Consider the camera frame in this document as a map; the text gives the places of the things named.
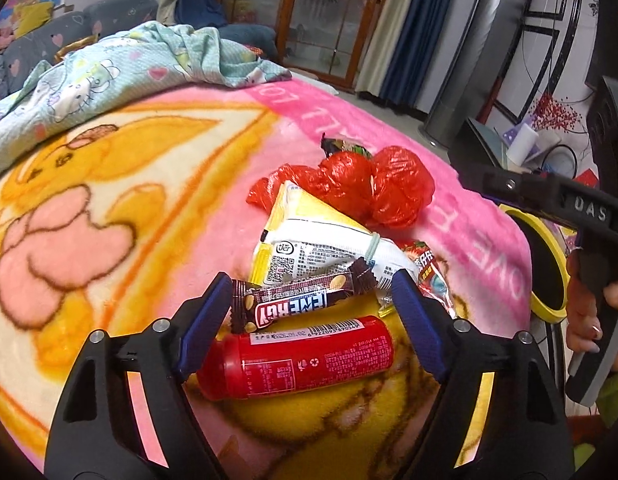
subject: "fingernail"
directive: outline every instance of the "fingernail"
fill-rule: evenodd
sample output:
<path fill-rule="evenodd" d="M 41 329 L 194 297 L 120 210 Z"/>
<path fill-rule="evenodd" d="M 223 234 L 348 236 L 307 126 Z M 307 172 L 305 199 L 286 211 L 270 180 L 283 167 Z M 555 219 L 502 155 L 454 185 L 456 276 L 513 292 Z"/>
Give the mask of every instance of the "fingernail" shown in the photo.
<path fill-rule="evenodd" d="M 618 284 L 612 283 L 611 285 L 606 286 L 604 293 L 605 293 L 605 298 L 607 298 L 607 301 L 618 300 Z"/>

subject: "blue gripper pad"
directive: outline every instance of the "blue gripper pad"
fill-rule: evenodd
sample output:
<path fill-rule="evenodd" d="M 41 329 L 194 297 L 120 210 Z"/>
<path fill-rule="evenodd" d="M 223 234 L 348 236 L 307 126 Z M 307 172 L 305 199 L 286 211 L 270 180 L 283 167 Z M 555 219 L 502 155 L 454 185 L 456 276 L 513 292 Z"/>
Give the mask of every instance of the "blue gripper pad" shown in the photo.
<path fill-rule="evenodd" d="M 391 297 L 418 361 L 438 383 L 442 383 L 452 364 L 447 339 L 451 317 L 438 301 L 420 293 L 404 269 L 393 275 Z"/>
<path fill-rule="evenodd" d="M 180 358 L 175 370 L 183 381 L 198 370 L 205 360 L 229 310 L 231 291 L 231 278 L 224 272 L 218 272 L 204 295 L 186 300 L 172 318 L 182 328 L 189 325 L 182 334 Z"/>

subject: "white paper roll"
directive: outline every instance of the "white paper roll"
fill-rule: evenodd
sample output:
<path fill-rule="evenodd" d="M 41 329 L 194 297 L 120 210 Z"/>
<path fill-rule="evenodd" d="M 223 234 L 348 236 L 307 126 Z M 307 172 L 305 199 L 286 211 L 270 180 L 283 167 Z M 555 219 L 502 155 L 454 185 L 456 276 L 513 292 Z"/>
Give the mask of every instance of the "white paper roll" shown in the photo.
<path fill-rule="evenodd" d="M 521 166 L 537 139 L 538 133 L 532 130 L 528 124 L 523 124 L 518 135 L 513 139 L 512 145 L 507 150 L 507 158 L 517 166 Z"/>

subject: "yellow round rim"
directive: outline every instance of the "yellow round rim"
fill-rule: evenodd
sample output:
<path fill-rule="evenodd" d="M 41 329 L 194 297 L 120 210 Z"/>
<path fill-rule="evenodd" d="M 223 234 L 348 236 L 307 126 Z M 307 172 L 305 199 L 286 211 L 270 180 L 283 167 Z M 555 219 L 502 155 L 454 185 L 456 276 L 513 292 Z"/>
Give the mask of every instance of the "yellow round rim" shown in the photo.
<path fill-rule="evenodd" d="M 558 269 L 560 270 L 560 276 L 563 280 L 563 304 L 561 305 L 560 310 L 549 308 L 545 303 L 540 301 L 537 295 L 535 295 L 532 291 L 530 307 L 532 312 L 543 321 L 547 321 L 548 323 L 560 323 L 567 316 L 564 307 L 567 303 L 567 282 L 569 281 L 569 274 L 567 274 L 567 259 L 564 256 L 563 250 L 560 245 L 558 245 L 558 241 L 554 238 L 549 228 L 543 224 L 540 218 L 504 204 L 500 204 L 500 209 L 505 211 L 505 213 L 510 216 L 515 216 L 516 218 L 521 219 L 534 231 L 536 231 L 551 251 L 551 254 L 554 256 L 554 259 L 558 264 Z"/>

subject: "crumpled red plastic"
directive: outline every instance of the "crumpled red plastic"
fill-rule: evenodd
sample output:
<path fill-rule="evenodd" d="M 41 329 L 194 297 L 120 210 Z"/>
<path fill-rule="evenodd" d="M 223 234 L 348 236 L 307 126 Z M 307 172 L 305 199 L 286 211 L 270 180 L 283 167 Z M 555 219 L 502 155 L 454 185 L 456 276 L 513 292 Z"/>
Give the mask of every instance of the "crumpled red plastic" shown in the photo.
<path fill-rule="evenodd" d="M 399 146 L 371 160 L 353 152 L 334 153 L 318 168 L 284 164 L 249 190 L 247 203 L 270 213 L 286 180 L 365 225 L 405 228 L 431 203 L 435 184 L 415 153 Z"/>

